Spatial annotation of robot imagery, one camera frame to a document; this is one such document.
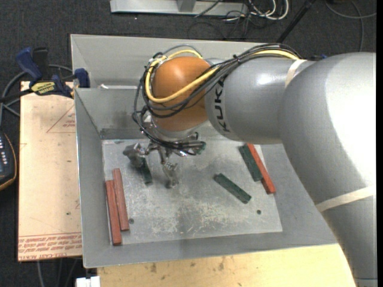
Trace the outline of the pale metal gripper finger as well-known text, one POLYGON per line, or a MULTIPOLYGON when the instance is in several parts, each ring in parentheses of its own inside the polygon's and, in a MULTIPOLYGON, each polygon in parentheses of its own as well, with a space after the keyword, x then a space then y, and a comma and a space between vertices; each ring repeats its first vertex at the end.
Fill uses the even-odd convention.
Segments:
POLYGON ((166 188, 174 188, 180 184, 180 171, 177 164, 167 162, 162 170, 168 179, 166 188))
POLYGON ((144 164, 144 151, 140 143, 128 145, 124 149, 123 155, 125 155, 130 160, 131 164, 136 168, 140 168, 144 164))

